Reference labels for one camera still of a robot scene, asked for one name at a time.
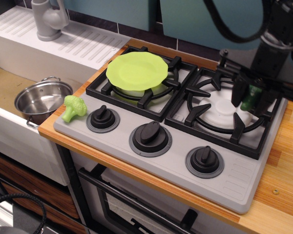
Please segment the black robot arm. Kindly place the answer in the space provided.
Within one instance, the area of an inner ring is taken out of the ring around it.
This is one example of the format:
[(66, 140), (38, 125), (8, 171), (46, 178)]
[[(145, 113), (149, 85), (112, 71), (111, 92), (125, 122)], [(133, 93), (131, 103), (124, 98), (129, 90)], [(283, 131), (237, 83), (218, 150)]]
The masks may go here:
[(257, 117), (264, 115), (277, 98), (293, 101), (293, 0), (264, 0), (262, 5), (259, 31), (243, 38), (225, 25), (213, 4), (207, 4), (225, 38), (240, 43), (260, 39), (256, 49), (221, 50), (215, 76), (230, 77), (232, 104)]

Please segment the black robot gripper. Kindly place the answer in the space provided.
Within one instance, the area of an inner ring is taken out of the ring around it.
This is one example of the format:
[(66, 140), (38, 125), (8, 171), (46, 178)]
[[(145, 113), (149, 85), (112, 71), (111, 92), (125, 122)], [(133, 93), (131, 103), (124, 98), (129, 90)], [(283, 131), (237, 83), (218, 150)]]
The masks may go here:
[(255, 106), (256, 117), (265, 114), (279, 95), (293, 100), (293, 65), (287, 61), (289, 52), (263, 42), (251, 50), (221, 50), (217, 72), (233, 80), (232, 104), (239, 106), (250, 85), (263, 90)]

